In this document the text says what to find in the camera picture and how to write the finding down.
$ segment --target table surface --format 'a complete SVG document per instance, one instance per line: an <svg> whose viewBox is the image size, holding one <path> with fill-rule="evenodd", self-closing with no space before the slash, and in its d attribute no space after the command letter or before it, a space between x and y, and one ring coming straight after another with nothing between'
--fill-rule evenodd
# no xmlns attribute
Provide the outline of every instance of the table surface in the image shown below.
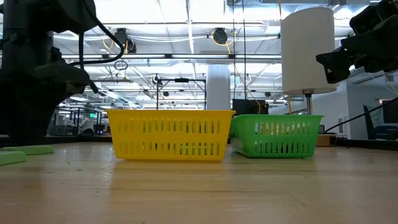
<svg viewBox="0 0 398 224"><path fill-rule="evenodd" d="M109 143L54 148L0 167L1 223L398 223L398 152L187 163L120 161Z"/></svg>

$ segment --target yellow basket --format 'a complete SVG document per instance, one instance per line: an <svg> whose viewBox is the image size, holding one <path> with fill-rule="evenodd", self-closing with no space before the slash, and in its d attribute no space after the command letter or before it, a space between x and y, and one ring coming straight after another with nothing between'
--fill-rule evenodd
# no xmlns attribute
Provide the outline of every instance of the yellow basket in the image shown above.
<svg viewBox="0 0 398 224"><path fill-rule="evenodd" d="M118 159L220 161L235 111L106 110Z"/></svg>

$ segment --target green basket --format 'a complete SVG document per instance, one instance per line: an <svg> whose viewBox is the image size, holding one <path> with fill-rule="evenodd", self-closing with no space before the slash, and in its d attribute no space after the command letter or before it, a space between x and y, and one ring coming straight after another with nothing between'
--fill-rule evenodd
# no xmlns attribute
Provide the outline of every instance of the green basket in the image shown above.
<svg viewBox="0 0 398 224"><path fill-rule="evenodd" d="M232 119L232 147L248 157L312 157L322 116L241 115Z"/></svg>

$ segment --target plastic basket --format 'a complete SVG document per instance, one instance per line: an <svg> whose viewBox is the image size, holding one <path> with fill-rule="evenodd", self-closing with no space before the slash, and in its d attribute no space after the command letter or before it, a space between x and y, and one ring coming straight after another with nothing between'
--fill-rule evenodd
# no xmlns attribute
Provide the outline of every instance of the plastic basket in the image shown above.
<svg viewBox="0 0 398 224"><path fill-rule="evenodd" d="M220 161L235 111L107 110L118 159Z"/></svg>
<svg viewBox="0 0 398 224"><path fill-rule="evenodd" d="M322 116L241 115L232 119L231 143L248 157L312 157Z"/></svg>

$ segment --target green foam block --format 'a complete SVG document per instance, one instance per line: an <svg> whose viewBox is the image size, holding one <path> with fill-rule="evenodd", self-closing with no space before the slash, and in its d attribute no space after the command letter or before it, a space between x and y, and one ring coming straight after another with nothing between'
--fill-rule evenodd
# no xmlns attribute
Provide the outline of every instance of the green foam block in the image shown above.
<svg viewBox="0 0 398 224"><path fill-rule="evenodd" d="M24 152L26 155L40 155L54 153L51 146L22 146L22 147L4 147L2 151Z"/></svg>
<svg viewBox="0 0 398 224"><path fill-rule="evenodd" d="M25 161L26 155L23 152L0 152L0 166Z"/></svg>

